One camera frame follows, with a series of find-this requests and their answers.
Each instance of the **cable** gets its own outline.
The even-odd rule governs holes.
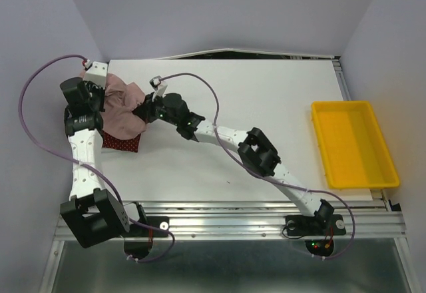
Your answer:
[[[223,142],[220,140],[219,134],[218,134],[218,129],[217,129],[217,121],[218,121],[218,117],[219,117],[219,109],[220,109],[220,105],[219,105],[219,99],[218,99],[218,95],[216,94],[216,92],[214,91],[214,89],[212,88],[212,86],[210,84],[208,84],[208,82],[206,80],[204,80],[202,77],[195,75],[194,73],[177,73],[175,75],[169,75],[167,77],[162,77],[160,78],[160,82],[163,82],[165,80],[171,79],[171,78],[176,78],[176,77],[182,77],[182,76],[189,76],[189,77],[194,77],[197,78],[198,80],[200,80],[201,82],[203,82],[212,92],[214,100],[216,101],[216,112],[214,114],[214,119],[213,119],[213,126],[214,126],[214,134],[216,135],[216,138],[218,139],[218,143],[219,145],[224,149],[225,153],[232,159],[234,160],[238,165],[240,165],[244,170],[246,170],[248,173],[250,173],[252,176],[259,178],[261,180],[264,180],[266,182],[272,183],[274,185],[280,185],[280,186],[284,186],[287,188],[292,188],[294,190],[300,190],[300,191],[304,191],[304,192],[310,192],[310,193],[322,193],[322,194],[327,194],[330,195],[336,199],[338,199],[347,209],[347,211],[349,212],[349,215],[351,216],[351,220],[352,220],[352,234],[351,234],[351,238],[349,239],[349,243],[347,244],[347,246],[340,252],[338,252],[337,254],[333,255],[333,256],[328,256],[327,260],[331,260],[334,258],[337,258],[339,256],[341,256],[353,243],[353,239],[355,238],[355,217],[352,213],[351,208],[349,207],[349,205],[338,195],[330,192],[330,191],[326,191],[326,190],[310,190],[307,188],[302,188],[300,186],[296,186],[296,185],[290,185],[287,183],[283,183],[283,182],[277,182],[274,180],[270,180],[267,177],[263,177],[260,176],[256,173],[254,173],[253,171],[251,171],[249,168],[246,168],[244,166],[244,164],[242,164],[223,144]]]
[[[67,156],[65,154],[59,153],[55,150],[50,149],[49,147],[43,145],[42,143],[40,143],[34,136],[33,134],[30,132],[30,130],[27,127],[27,124],[25,123],[25,119],[23,116],[23,112],[22,112],[22,108],[23,108],[23,100],[24,100],[24,96],[25,93],[27,92],[28,86],[30,85],[30,83],[34,80],[34,78],[43,70],[45,70],[47,67],[51,66],[53,63],[56,63],[60,60],[64,60],[64,59],[69,59],[69,58],[79,58],[82,59],[83,62],[85,62],[87,59],[82,56],[82,55],[63,55],[61,57],[57,57],[56,59],[53,59],[52,61],[49,61],[48,63],[44,64],[43,66],[41,66],[39,69],[37,69],[27,80],[27,82],[25,82],[21,94],[19,95],[19,102],[18,102],[18,115],[19,115],[19,121],[21,122],[21,126],[23,128],[23,130],[25,131],[25,133],[27,134],[27,136],[30,138],[30,140],[37,145],[39,148],[41,148],[42,150],[53,154],[59,158],[63,158],[64,160],[70,161],[72,163],[75,164],[79,164],[84,168],[87,168],[88,170],[92,171],[93,173],[95,173],[97,176],[99,176],[101,179],[103,179],[105,181],[105,183],[111,188],[111,190],[115,193],[115,196],[117,197],[117,200],[122,204],[122,200],[121,200],[121,196],[118,193],[118,190],[116,189],[116,187],[114,186],[114,184],[99,170],[97,170],[96,168],[92,167],[89,164],[86,163],[80,163],[78,160],[74,159],[71,156]],[[169,230],[163,230],[161,228],[156,228],[154,226],[151,225],[147,225],[147,224],[143,224],[140,223],[138,221],[135,221],[133,219],[129,219],[133,224],[141,227],[141,228],[147,228],[149,230],[155,230],[155,231],[160,231],[160,232],[165,232],[168,235],[170,235],[172,237],[172,243],[170,244],[170,246],[159,256],[156,256],[154,258],[149,258],[149,259],[145,259],[145,260],[137,260],[136,262],[154,262],[160,258],[162,258],[164,255],[166,255],[174,246],[174,242],[175,242],[175,237],[173,235],[173,233],[171,233],[171,231]]]
[[[304,238],[306,236],[306,235],[301,235],[301,236],[297,236],[297,237],[292,238],[290,236],[287,236],[286,233],[284,232],[287,229],[288,229],[287,226],[283,227],[281,234],[284,238],[288,238],[289,240],[300,240],[301,238]]]

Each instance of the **pink cloth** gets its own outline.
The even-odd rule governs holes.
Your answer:
[[[118,76],[106,76],[105,112],[102,112],[104,131],[114,138],[129,140],[146,130],[146,123],[132,111],[145,100],[136,83],[126,85]]]

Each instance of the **connector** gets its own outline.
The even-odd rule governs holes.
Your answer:
[[[89,70],[93,65],[93,62],[90,61],[89,59],[83,61],[83,67],[85,68],[85,70]]]

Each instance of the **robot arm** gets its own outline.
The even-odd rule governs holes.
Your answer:
[[[319,224],[321,228],[328,224],[334,208],[327,201],[304,190],[278,185],[282,182],[302,187],[300,181],[282,164],[277,150],[262,130],[253,128],[250,131],[238,131],[217,127],[219,141],[213,123],[190,112],[179,94],[169,93],[163,96],[167,85],[159,77],[153,78],[150,84],[154,92],[147,95],[144,103],[133,111],[135,115],[147,123],[157,119],[166,121],[176,126],[177,132],[187,140],[218,145],[237,153],[245,168],[258,176],[268,177],[297,206],[302,215],[313,217],[308,224]]]
[[[65,133],[73,158],[102,172],[103,111],[108,66],[86,63],[84,79],[76,77],[61,83],[68,102]],[[99,212],[87,214],[89,208]],[[61,204],[61,216],[83,248],[120,236],[130,229],[123,205],[105,188],[91,170],[73,165],[73,187],[69,201]]]

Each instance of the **screw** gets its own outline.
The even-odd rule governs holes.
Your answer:
[[[335,222],[335,225],[337,226],[337,228],[339,228],[340,230],[343,230],[345,228],[345,222],[342,220],[337,220]]]
[[[160,229],[167,230],[168,229],[168,223],[167,222],[161,222],[160,223]]]

